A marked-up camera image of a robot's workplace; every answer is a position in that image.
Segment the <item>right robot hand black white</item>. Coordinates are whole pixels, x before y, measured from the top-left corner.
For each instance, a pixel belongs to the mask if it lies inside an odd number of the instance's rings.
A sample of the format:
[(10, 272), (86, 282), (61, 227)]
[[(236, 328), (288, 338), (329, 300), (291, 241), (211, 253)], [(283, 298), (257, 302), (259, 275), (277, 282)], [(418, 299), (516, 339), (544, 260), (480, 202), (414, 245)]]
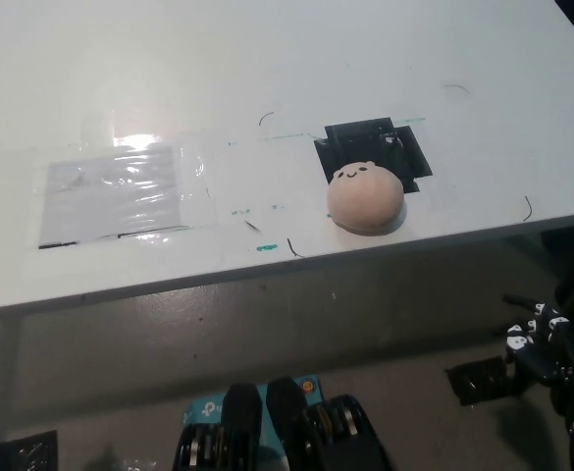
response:
[(502, 300), (531, 313), (506, 330), (506, 360), (538, 383), (555, 390), (553, 406), (574, 433), (574, 328), (552, 305), (533, 298), (506, 294)]

